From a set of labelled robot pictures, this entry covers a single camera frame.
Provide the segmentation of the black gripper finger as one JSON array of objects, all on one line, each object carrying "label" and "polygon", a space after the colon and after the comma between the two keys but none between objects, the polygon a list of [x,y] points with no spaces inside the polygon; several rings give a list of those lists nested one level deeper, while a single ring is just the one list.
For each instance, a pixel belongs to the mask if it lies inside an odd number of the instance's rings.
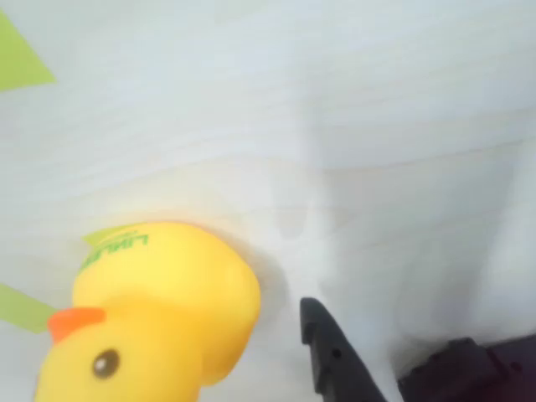
[{"label": "black gripper finger", "polygon": [[300,300],[301,340],[310,349],[312,381],[324,402],[385,402],[368,368],[328,309]]}]

